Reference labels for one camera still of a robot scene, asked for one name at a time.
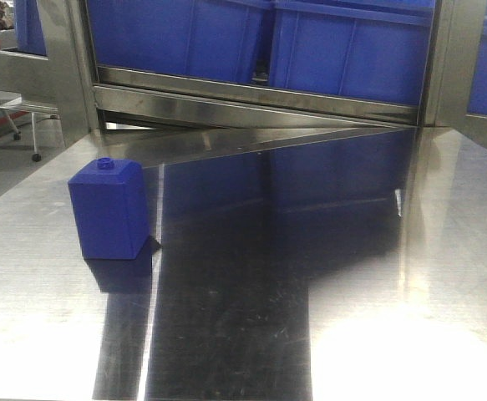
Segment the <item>metal table surface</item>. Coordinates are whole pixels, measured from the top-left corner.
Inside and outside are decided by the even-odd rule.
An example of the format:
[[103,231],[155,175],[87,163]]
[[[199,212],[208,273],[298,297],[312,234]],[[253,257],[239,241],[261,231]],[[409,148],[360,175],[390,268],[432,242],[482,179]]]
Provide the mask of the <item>metal table surface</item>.
[[[449,129],[86,137],[0,198],[0,398],[487,399],[487,151]],[[67,180],[144,166],[135,261]]]

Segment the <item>metal frame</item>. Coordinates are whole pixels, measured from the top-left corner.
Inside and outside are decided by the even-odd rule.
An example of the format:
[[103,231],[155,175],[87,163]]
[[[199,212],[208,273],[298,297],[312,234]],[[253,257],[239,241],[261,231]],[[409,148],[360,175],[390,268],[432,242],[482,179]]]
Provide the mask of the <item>metal frame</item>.
[[487,116],[468,113],[487,0],[439,0],[421,123],[449,126],[487,148]]
[[[97,65],[85,0],[38,0],[48,50],[42,74],[52,72],[67,144],[97,134],[108,116],[179,126],[450,126],[487,147],[487,116],[467,113],[486,1],[437,0],[419,108]],[[36,56],[1,52],[4,68],[12,65],[6,55],[43,66]]]

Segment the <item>reflective metal surface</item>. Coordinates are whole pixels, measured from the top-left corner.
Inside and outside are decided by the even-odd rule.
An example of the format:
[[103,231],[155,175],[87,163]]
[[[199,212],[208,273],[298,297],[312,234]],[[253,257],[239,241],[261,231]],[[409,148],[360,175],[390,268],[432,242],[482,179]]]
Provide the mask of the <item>reflective metal surface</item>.
[[56,103],[48,58],[0,50],[0,90],[22,94],[26,100]]
[[305,94],[259,86],[228,84],[202,79],[174,77],[130,69],[99,67],[100,82],[171,93],[190,94],[248,104],[299,109],[395,124],[416,125],[418,108],[322,94]]
[[78,2],[37,0],[56,104],[67,145],[100,130]]
[[[0,398],[487,399],[487,151],[457,131],[86,137],[0,198]],[[81,257],[67,180],[141,162]]]
[[165,124],[228,128],[336,128],[396,125],[109,85],[95,85],[94,97],[99,109],[149,117]]

